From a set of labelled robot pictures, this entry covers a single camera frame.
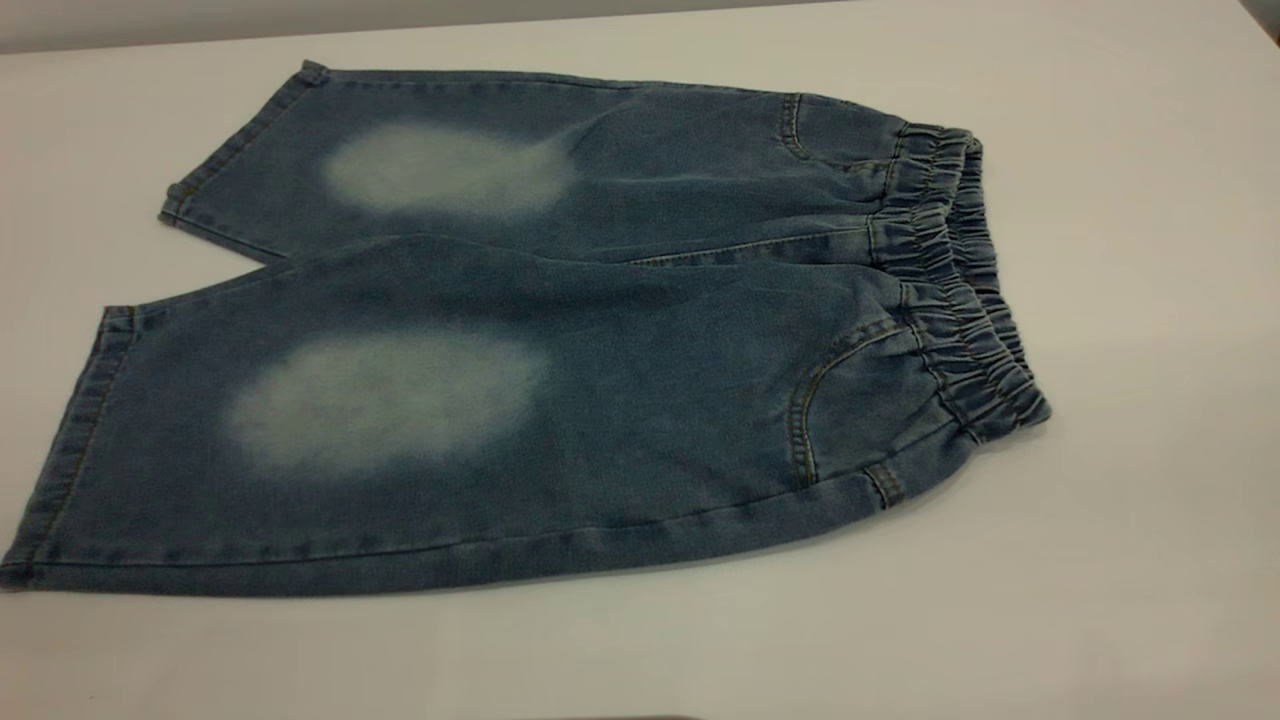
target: pocket stitching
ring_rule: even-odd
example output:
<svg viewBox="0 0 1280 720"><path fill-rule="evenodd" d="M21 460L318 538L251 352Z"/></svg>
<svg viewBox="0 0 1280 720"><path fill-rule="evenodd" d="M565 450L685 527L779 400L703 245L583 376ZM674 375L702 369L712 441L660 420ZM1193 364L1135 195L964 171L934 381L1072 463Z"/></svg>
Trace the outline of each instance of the pocket stitching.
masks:
<svg viewBox="0 0 1280 720"><path fill-rule="evenodd" d="M808 374L808 382L799 384L791 395L787 410L787 434L791 445L791 468L801 487L819 482L818 462L814 459L813 443L809 438L809 407L822 387L822 380L836 365L851 359L867 347L887 340L906 328L892 318L863 325L845 336L837 343L835 355Z"/></svg>

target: front pocket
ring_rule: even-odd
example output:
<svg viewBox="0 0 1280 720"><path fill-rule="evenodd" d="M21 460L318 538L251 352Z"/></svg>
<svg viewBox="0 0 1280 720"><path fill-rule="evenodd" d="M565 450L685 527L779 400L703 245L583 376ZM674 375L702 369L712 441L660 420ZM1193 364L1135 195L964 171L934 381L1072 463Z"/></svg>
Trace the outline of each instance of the front pocket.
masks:
<svg viewBox="0 0 1280 720"><path fill-rule="evenodd" d="M809 487L882 461L936 389L906 327L886 318L846 334L792 392L796 482Z"/></svg>

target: pant leg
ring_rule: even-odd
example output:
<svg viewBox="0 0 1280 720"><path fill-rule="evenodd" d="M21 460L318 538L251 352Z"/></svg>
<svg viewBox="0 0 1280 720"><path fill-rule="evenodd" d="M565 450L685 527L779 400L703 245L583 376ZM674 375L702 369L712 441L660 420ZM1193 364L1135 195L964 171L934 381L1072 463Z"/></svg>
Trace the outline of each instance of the pant leg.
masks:
<svg viewBox="0 0 1280 720"><path fill-rule="evenodd" d="M266 263L417 232L611 263L856 234L905 123L808 97L307 63L161 219Z"/></svg>

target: blue denim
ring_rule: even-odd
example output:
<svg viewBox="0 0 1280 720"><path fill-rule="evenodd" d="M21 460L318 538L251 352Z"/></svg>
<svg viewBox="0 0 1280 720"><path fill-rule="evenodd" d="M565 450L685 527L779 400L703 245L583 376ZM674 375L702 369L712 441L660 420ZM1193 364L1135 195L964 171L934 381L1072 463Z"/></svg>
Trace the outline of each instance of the blue denim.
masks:
<svg viewBox="0 0 1280 720"><path fill-rule="evenodd" d="M815 95L314 63L106 307L0 584L428 589L817 536L1039 423L982 147Z"/></svg>

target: hem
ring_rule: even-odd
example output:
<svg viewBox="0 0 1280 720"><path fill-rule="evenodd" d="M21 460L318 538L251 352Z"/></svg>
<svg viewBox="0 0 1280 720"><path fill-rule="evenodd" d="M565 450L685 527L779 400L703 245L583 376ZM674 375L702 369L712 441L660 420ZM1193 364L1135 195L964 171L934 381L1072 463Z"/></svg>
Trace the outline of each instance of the hem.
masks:
<svg viewBox="0 0 1280 720"><path fill-rule="evenodd" d="M978 442L1050 418L1027 363L982 195L982 143L963 129L908 123L872 219L878 266L901 305L947 409Z"/></svg>
<svg viewBox="0 0 1280 720"><path fill-rule="evenodd" d="M46 550L49 538L76 495L84 457L111 388L115 387L124 356L133 347L134 336L132 307L111 305L104 309L93 348L76 380L72 401L63 414L58 434L54 436L49 459L31 500L27 501L18 536L0 564L0 587L24 589L32 585L35 568L41 564L41 552Z"/></svg>

